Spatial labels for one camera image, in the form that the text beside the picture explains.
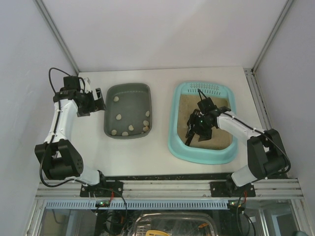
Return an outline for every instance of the black cable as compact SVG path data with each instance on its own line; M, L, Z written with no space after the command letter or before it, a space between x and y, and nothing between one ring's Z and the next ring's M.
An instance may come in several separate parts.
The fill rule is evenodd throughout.
M205 98L207 98L207 96L200 89L198 89L198 92L199 92L199 95L201 93Z
M83 83L83 93L85 93L85 81L84 81L84 79L83 78L79 78L79 80L81 80L82 81L82 83Z
M54 134L56 133L56 130L57 130L57 126L58 126L58 121L59 121L59 117L60 117L60 113L61 113L61 104L60 104L60 101L58 101L58 107L59 107L59 111L58 111L58 114L57 114L57 119L56 119L56 123L55 123L55 127L54 127ZM44 154L43 154L43 157L41 158L41 161L40 161L40 166L39 166L39 177L40 177L40 180L41 182L46 186L46 187L49 187L49 188L55 188L55 187L58 187L60 185L63 185L69 181L71 181L72 179L68 179L64 182L61 182L59 184L56 184L56 185L50 185L48 183L45 182L44 180L44 177L43 177L43 163L44 163L44 159L46 157L46 152L48 150L48 148L50 147L50 145L52 144L53 140L55 138L55 135L52 136L51 140L50 140L50 143L48 144L48 146L46 147L45 151L44 151Z
M119 222L114 222L114 221L110 221L110 220L108 220L108 218L109 217L111 217L111 216L113 216L113 212L110 212L110 213L106 213L107 215L105 216L105 222L103 223L103 226L104 226L104 230L107 232L107 233L109 233L110 235L117 235L117 233L115 233L115 232L113 232L113 231L111 231L111 229L110 228L108 228L107 227L107 222L109 222L109 223L111 223L111 224L113 224L113 225L120 225L120 226L122 226L123 224L122 223L119 223Z
M200 89L198 89L198 93L199 93L199 97L200 97L200 101L201 101L202 97L201 97Z
M55 214L55 210L54 210L54 209L52 209L52 212L53 212L53 215L54 215L54 220L55 220L55 222L56 222L57 224L64 225L64 224L66 223L66 222L59 222L59 221L57 220L56 214Z
M247 222L248 222L248 230L247 230L246 236L250 235L250 231L251 231L251 223L249 222L249 220Z
M125 219L124 219L124 220L127 220L128 209L127 209L127 202L125 201L124 197L123 197L119 192L116 192L116 191L113 190L113 189L109 189L109 188L98 188L98 189L103 189L103 190L111 191L111 192L114 192L114 193L118 194L118 196L119 196L119 197L123 200L123 202L124 202L124 205L125 205L125 208L126 208L126 213L125 213Z
M54 86L53 86L53 83L51 82L51 76L50 76L50 74L51 74L51 71L52 71L52 70L60 71L60 72L66 74L66 75L68 75L68 76L70 76L70 75L69 75L67 72L64 72L63 70L60 70L60 69L55 68L55 67L51 67L51 68L49 69L49 71L48 71L49 83L50 83L50 86L51 86L51 88L53 89L54 93L56 93L56 90L55 90L55 88L54 88Z
M243 212L243 214L248 219L248 221L252 224L252 229L254 230L254 236L256 236L256 229L255 229L254 223L252 222L252 220L249 218L248 215L246 215L244 212Z
M241 202L241 198L242 198L242 195L243 195L244 192L241 193L240 195L240 198L238 199L238 202L237 202L237 206L236 206L236 222L237 222L237 227L240 231L240 233L243 235L243 230L242 228L240 227L240 222L239 222L239 217L238 217L238 208L239 208L239 205L240 205L240 202Z
M223 112L223 114L225 114L225 115L231 117L232 119L234 119L234 120L236 120L237 122L241 123L243 126L247 127L248 129L253 130L254 132L256 132L256 133L261 134L262 136L264 136L266 139L268 139L268 140L284 155L284 157L286 158L286 162L287 162L287 169L286 169L285 171L283 171L283 172L277 172L277 173L275 173L275 174L277 174L277 175L282 175L282 174L285 174L285 173L287 173L287 172L290 171L290 169L291 169L291 162L290 162L288 156L287 156L286 153L285 153L278 145L276 145L275 142L272 141L267 135L265 135L263 132L261 132L261 131L259 131L259 130L256 130L256 129L250 127L249 125L245 124L245 123L242 122L241 120L239 120L239 119L237 119L237 118L233 118L233 116L230 115L230 114L228 114L228 113Z

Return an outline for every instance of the white robotic arm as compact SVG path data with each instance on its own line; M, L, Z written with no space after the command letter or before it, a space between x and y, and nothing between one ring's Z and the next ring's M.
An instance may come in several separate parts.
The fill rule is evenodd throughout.
M89 79L67 76L63 82L64 87L54 96L55 112L48 136L43 144L35 147L35 154L41 163L41 180L44 171L48 179L75 180L96 185L100 183L102 173L84 166L81 155L70 140L76 116L89 116L90 112L105 110L101 90L96 89L95 99Z
M218 108L200 89L198 92L204 99L198 102L199 110L195 109L187 122L186 145L190 145L195 134L200 136L201 141L211 139L214 127L229 132L246 145L248 164L230 176L237 187L289 171L290 161L276 130L250 127L237 118L229 108ZM279 172L286 166L288 166L286 171Z

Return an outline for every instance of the glass panel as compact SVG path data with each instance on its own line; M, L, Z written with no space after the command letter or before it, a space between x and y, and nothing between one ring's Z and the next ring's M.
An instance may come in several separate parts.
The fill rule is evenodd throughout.
M237 201L230 202L231 206L236 204ZM145 235L147 230L163 229L171 236L176 234L208 236L212 235L209 233L212 230L217 231L220 236L253 236L253 226L257 236L267 234L289 236L297 231L288 201L247 200L244 203L242 199L241 206L245 207L245 214L240 214L241 212L238 211L238 217L235 210L129 210L127 221L125 221L124 210L99 209L95 214L90 209L46 209L39 236L106 236L107 232L113 235L131 236L137 235L138 228L141 235ZM149 220L143 218L144 214L150 213L164 215L160 217L152 215L148 218Z
M90 210L46 209L39 236L94 236L96 215Z

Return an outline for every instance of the cable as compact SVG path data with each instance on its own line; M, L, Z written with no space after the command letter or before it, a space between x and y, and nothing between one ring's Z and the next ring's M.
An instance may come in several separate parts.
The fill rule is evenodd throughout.
M112 191L112 194L111 194L111 196L110 196L109 203L111 203L111 202L112 202L112 200L114 199L114 197L115 197L115 194L114 194L114 192Z
M119 223L119 222L115 222L115 221L112 221L112 220L108 220L108 218L110 218L110 217L112 217L112 216L114 215L113 212L108 212L108 210L105 211L104 213L99 213L98 215L102 215L102 217L105 218L104 223L103 223L104 230L105 230L107 233L109 233L110 235L118 235L118 233L111 231L111 229L107 227L107 222L109 222L109 223L111 223L111 224L113 224L113 225L116 225L116 226L122 226L122 228L123 228L123 227L127 224L127 222L128 222L128 220L126 220L125 223L124 223L124 222Z
M54 220L55 220L55 222L56 222L57 224L63 225L65 222L59 222L59 221L57 220L56 214L55 214L55 210L54 210L54 209L52 209L52 212L53 212L53 215L54 215Z
M244 212L243 212L243 215L248 219L248 221L252 224L252 229L254 230L254 236L256 236L256 229L255 229L255 226L254 226L254 223L252 222L252 220L249 218L248 215L246 215Z
M290 162L288 156L287 156L286 153L285 153L278 145L276 145L275 142L272 141L267 135L265 135L263 132L261 132L261 131L259 131L259 130L256 130L256 129L250 127L249 125L245 124L245 123L242 122L241 120L239 120L239 119L233 117L232 115L230 115L230 114L228 114L228 113L223 112L223 114L227 115L228 117L231 117L232 119L234 119L234 120L236 120L237 122L241 123L243 126L247 127L248 129L253 130L254 132L256 132L256 133L261 134L262 136L264 136L266 139L268 139L268 140L284 155L284 157L286 158L286 162L287 162L287 169L286 169L285 171L283 171L283 172L277 172L277 173L275 173L275 174L277 174L277 175L282 175L282 174L286 174L287 172L290 171L290 169L291 169L291 162Z
M63 70L60 70L60 69L55 68L55 67L51 67L51 68L49 69L49 71L48 71L49 83L50 83L50 86L51 86L51 88L53 89L54 93L56 93L56 90L55 90L55 88L54 88L54 86L53 86L53 83L51 82L51 76L50 76L50 74L51 74L51 71L52 71L52 70L60 71L60 72L66 74L66 75L68 75L68 76L70 76L70 75L69 75L67 72L64 72Z
M244 202L242 203L242 205L245 204L247 201L247 191L244 192L244 195L245 195L245 199L244 199Z
M242 198L242 195L243 195L244 192L241 193L239 199L238 199L238 202L237 202L237 206L236 206L236 222L237 222L237 227L239 229L239 231L241 232L241 234L243 234L243 231L240 227L240 223L239 223L239 217L238 217L238 208L240 207L240 202L241 202L241 198Z
M202 97L201 97L200 89L198 89L198 93L199 93L199 97L200 97L200 101L201 101Z
M198 93L199 93L199 95L201 93L205 98L207 98L207 96L200 89L198 89Z
M247 222L248 222L248 229L247 229L246 236L250 235L250 232L251 232L251 223L249 220Z
M56 123L55 123L55 127L54 127L54 134L56 133L57 126L58 126L58 121L59 121L59 117L60 117L60 113L61 113L60 101L58 101L58 107L59 107L59 111L58 111L58 114L57 114L57 119L56 119ZM50 147L50 145L52 144L54 138L55 138L55 135L52 135L51 140L50 140L47 148L44 151L43 157L41 158L40 166L39 166L39 177L40 177L40 180L46 187L49 187L49 188L58 187L58 186L63 185L63 184L65 184L65 183L67 183L67 182L72 180L72 179L67 179L66 181L61 182L61 183L56 184L56 185L50 185L50 184L46 183L45 180L44 180L44 177L43 177L43 163L44 163L44 159L46 157L46 152L47 152L48 148Z
M81 80L82 83L83 83L83 93L85 93L85 81L84 81L84 79L81 78L81 77L79 77L79 80Z
M113 190L113 189L109 189L109 188L98 188L98 189L103 189L103 190L107 190L107 191L112 191L116 194L118 194L118 196L123 200L125 208L126 208L126 213L125 213L125 220L127 220L127 214L128 214L128 209L127 209L127 202L125 201L124 197L117 191Z

